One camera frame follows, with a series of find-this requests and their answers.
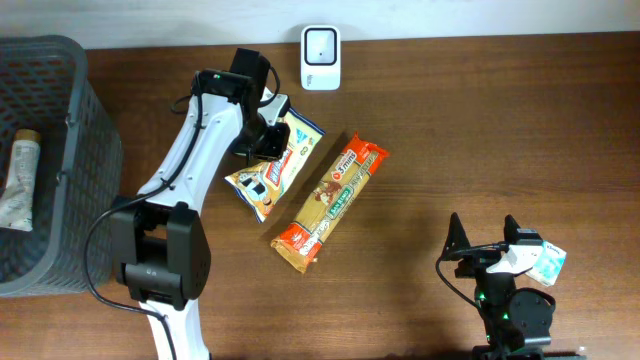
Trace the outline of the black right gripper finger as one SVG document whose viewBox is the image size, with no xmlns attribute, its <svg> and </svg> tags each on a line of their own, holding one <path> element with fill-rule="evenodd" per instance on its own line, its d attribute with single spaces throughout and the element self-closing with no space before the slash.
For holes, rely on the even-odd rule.
<svg viewBox="0 0 640 360">
<path fill-rule="evenodd" d="M 505 217 L 505 225 L 504 225 L 504 241 L 510 245 L 515 245 L 521 239 L 521 235 L 519 233 L 520 226 L 516 222 L 515 218 L 508 214 Z"/>
<path fill-rule="evenodd" d="M 442 250 L 443 260 L 458 260 L 470 248 L 464 227 L 456 212 L 451 214 L 448 234 Z"/>
</svg>

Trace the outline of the yellow snack bag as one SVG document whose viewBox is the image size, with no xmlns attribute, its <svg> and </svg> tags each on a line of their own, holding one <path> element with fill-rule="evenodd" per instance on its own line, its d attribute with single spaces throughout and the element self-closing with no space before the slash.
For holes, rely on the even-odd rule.
<svg viewBox="0 0 640 360">
<path fill-rule="evenodd" d="M 225 177 L 236 195 L 262 223 L 294 182 L 325 132 L 291 105 L 275 125 L 286 124 L 290 134 L 279 160 L 262 161 Z"/>
</svg>

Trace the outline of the spaghetti pasta packet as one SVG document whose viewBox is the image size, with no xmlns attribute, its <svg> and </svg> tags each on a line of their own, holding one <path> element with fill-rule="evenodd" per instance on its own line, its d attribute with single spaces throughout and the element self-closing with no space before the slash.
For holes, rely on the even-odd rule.
<svg viewBox="0 0 640 360">
<path fill-rule="evenodd" d="M 271 247 L 305 273 L 354 200 L 390 152 L 354 135 Z"/>
</svg>

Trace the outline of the white tube gold cap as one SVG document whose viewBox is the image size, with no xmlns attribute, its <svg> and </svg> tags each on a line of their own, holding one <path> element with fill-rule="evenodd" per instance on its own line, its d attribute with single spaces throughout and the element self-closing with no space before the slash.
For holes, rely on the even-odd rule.
<svg viewBox="0 0 640 360">
<path fill-rule="evenodd" d="M 20 129 L 14 136 L 7 180 L 1 196 L 1 227 L 31 232 L 41 135 Z"/>
</svg>

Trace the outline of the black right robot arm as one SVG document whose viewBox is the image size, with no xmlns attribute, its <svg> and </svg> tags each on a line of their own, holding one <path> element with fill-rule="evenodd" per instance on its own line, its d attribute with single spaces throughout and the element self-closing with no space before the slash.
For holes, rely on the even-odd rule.
<svg viewBox="0 0 640 360">
<path fill-rule="evenodd" d="M 519 288 L 516 278 L 534 272 L 547 282 L 540 268 L 560 268 L 551 254 L 559 249 L 531 228 L 505 217 L 504 239 L 473 246 L 457 213 L 449 220 L 448 234 L 435 269 L 440 280 L 479 314 L 487 344 L 471 350 L 472 359 L 583 359 L 576 352 L 547 353 L 556 300 L 531 287 Z"/>
</svg>

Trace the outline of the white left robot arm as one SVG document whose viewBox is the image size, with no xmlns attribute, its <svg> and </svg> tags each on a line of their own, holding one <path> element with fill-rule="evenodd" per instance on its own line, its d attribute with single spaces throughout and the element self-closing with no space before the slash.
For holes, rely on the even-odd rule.
<svg viewBox="0 0 640 360">
<path fill-rule="evenodd" d="M 283 157 L 288 106 L 263 96 L 276 74 L 260 52 L 239 48 L 227 71 L 205 69 L 191 82 L 185 121 L 155 174 L 107 214 L 116 280 L 150 322 L 161 359 L 208 359 L 198 299 L 211 269 L 201 221 L 208 189 L 227 152 L 246 160 Z"/>
</svg>

